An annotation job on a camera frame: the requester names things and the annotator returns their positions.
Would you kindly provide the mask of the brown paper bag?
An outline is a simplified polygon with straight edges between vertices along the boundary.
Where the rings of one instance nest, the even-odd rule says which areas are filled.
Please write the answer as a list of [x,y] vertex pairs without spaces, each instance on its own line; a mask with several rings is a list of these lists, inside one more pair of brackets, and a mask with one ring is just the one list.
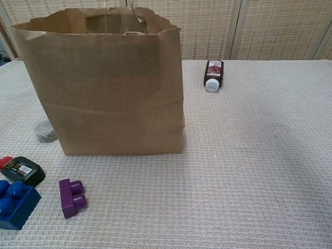
[[183,151],[180,29],[148,8],[69,8],[11,26],[66,155]]

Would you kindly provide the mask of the dark purple juice bottle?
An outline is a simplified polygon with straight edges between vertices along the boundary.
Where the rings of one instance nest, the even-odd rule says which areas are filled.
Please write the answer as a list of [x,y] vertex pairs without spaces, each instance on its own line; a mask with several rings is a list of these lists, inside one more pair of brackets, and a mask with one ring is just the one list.
[[208,60],[203,85],[208,92],[217,92],[223,85],[224,62]]

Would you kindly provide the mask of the black bottle red cap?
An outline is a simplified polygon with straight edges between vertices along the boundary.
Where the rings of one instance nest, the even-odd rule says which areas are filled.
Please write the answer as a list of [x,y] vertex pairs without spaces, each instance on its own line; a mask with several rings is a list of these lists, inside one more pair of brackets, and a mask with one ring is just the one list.
[[13,183],[23,182],[33,187],[40,184],[46,177],[40,165],[23,156],[0,158],[0,171]]

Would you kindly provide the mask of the white woven tablecloth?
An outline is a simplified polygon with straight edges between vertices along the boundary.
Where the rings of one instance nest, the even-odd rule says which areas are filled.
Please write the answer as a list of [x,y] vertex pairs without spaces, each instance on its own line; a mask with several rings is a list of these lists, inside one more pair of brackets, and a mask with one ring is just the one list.
[[[40,143],[44,110],[24,63],[0,67],[0,157],[46,173],[22,230],[0,249],[332,249],[332,60],[183,62],[184,150],[66,156]],[[80,180],[87,205],[65,219],[59,181]]]

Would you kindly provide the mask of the purple toy building block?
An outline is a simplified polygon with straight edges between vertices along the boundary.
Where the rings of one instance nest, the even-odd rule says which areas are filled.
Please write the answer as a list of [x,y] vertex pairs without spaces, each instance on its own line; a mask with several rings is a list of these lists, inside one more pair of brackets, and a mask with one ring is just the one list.
[[86,207],[87,200],[80,180],[72,182],[69,178],[60,180],[59,189],[61,208],[65,219],[76,216],[78,211]]

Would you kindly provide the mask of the clear container of clips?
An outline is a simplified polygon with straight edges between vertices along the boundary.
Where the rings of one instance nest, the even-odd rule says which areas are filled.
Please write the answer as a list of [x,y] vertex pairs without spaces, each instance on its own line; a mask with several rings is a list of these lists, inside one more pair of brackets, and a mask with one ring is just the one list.
[[47,118],[41,118],[33,123],[32,130],[41,143],[51,143],[58,139],[51,122]]

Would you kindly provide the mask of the blue toy building block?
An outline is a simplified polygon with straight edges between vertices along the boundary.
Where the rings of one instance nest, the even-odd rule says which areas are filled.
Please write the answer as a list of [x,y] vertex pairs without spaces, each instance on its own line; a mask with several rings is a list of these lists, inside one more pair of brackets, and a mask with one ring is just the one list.
[[0,180],[0,229],[21,230],[40,199],[33,186]]

